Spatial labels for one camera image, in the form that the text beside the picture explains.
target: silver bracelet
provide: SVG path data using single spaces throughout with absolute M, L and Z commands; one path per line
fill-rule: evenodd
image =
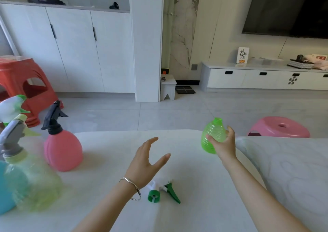
M 135 198 L 131 198 L 131 200 L 133 200 L 133 201 L 139 201 L 140 199 L 141 199 L 141 193 L 140 193 L 140 190 L 139 190 L 139 188 L 135 185 L 135 183 L 134 182 L 132 182 L 131 180 L 129 180 L 128 178 L 126 178 L 126 177 L 123 177 L 123 178 L 121 178 L 120 179 L 120 181 L 119 182 L 121 182 L 121 180 L 122 179 L 124 179 L 124 180 L 126 180 L 126 181 L 128 181 L 129 183 L 131 183 L 131 184 L 133 184 L 134 185 L 134 187 L 135 187 L 135 189 L 137 190 L 137 193 L 139 194 L 139 196 L 140 196 L 140 198 L 137 200 L 137 199 L 135 199 Z

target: white tv cabinet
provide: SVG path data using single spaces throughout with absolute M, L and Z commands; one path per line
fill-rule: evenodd
M 204 92 L 215 92 L 219 88 L 328 90 L 328 71 L 287 65 L 202 64 L 200 87 Z

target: green plastic bottle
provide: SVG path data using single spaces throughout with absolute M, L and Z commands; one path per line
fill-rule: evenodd
M 0 134 L 0 148 L 8 163 L 4 177 L 19 209 L 43 211 L 60 197 L 63 183 L 43 159 L 18 144 L 24 135 L 25 119 L 26 115 L 17 116 Z
M 223 126 L 221 118 L 214 118 L 208 123 L 203 131 L 201 145 L 203 149 L 209 153 L 216 154 L 213 145 L 208 141 L 206 135 L 211 135 L 218 142 L 223 142 L 226 139 L 226 130 Z

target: television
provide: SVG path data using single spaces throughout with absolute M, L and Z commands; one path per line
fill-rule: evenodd
M 252 0 L 242 32 L 328 38 L 328 0 Z

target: forearm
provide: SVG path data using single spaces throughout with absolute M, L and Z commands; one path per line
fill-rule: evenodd
M 240 163 L 226 166 L 232 181 L 259 232 L 309 232 Z
M 73 230 L 73 232 L 108 232 L 125 204 L 136 193 L 134 186 L 120 181 Z

